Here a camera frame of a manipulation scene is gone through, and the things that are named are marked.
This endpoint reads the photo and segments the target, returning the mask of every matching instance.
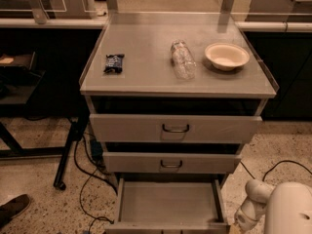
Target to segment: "gray tabletop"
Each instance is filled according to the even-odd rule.
[[[193,80],[176,78],[171,55],[174,40],[186,42],[196,60]],[[250,61],[234,71],[215,69],[205,57],[212,43],[246,49]],[[103,72],[106,55],[124,54],[123,72]],[[126,13],[112,17],[81,93],[89,96],[161,96],[203,98],[273,98],[276,93],[232,19],[220,14]]]

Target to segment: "terrazzo floor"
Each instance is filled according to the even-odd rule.
[[[59,146],[65,143],[70,124],[67,119],[48,118],[41,121],[28,121],[22,118],[0,118],[10,133],[24,148]],[[85,134],[87,150],[90,152],[87,129]],[[59,157],[0,160],[0,204],[22,193],[32,198],[29,208],[20,216],[4,226],[1,234],[101,234],[109,224],[93,216],[106,216],[114,219],[116,195],[114,190],[96,178],[88,180],[88,175],[77,169],[74,163],[76,142],[70,150],[63,181],[64,191],[56,190],[53,182],[59,165]],[[281,160],[293,160],[312,169],[312,123],[311,122],[263,122],[252,141],[242,151],[243,163],[258,179]],[[77,163],[89,173],[96,168],[85,152],[84,141],[77,145]],[[1,150],[6,145],[0,142]],[[96,175],[109,178],[101,172]],[[246,197],[244,186],[250,179],[242,165],[230,175],[222,187],[221,193],[229,223]],[[266,182],[277,185],[284,181],[297,181],[312,186],[312,176],[299,165],[283,163],[266,177]],[[263,233],[264,217],[251,234]]]

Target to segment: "drawer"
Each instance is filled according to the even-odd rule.
[[[218,181],[210,176],[123,177],[107,234],[225,234]]]
[[[256,116],[91,114],[97,141],[246,143]]]
[[[104,152],[111,173],[232,174],[241,155]]]

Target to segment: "floor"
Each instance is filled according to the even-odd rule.
[[[24,147],[59,146],[64,144],[69,129],[67,119],[48,118],[40,121],[28,121],[22,118],[1,118],[17,141]],[[87,150],[90,152],[90,131],[86,130]],[[59,165],[59,157],[38,159],[12,159],[0,161],[0,204],[23,193],[32,198],[29,208],[13,219],[2,230],[1,234],[33,234],[51,233],[67,234],[89,230],[91,233],[103,233],[107,221],[97,220],[93,216],[106,216],[114,219],[116,210],[116,195],[114,190],[96,178],[88,180],[89,176],[77,169],[74,163],[73,144],[63,181],[64,191],[53,187],[55,174]],[[6,146],[0,143],[1,149]],[[312,123],[311,122],[271,122],[265,121],[260,126],[252,141],[245,145],[242,155],[243,163],[258,179],[281,160],[293,160],[312,169]],[[89,173],[96,168],[90,163],[85,152],[84,141],[78,143],[76,152],[77,163]],[[107,177],[99,171],[96,175]],[[283,163],[276,167],[266,177],[266,182],[277,185],[285,181],[297,181],[312,186],[311,174],[293,163]],[[230,175],[222,187],[222,197],[229,223],[246,197],[245,183],[250,175],[239,165],[233,175]],[[264,217],[252,234],[263,233]]]

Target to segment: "dresser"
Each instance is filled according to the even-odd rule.
[[[193,80],[176,78],[171,45],[196,61]],[[250,61],[215,69],[205,48],[237,44]],[[106,55],[124,54],[120,74]],[[227,233],[221,188],[276,95],[268,70],[231,18],[220,14],[116,13],[81,78],[90,122],[109,172],[118,176],[110,234]]]

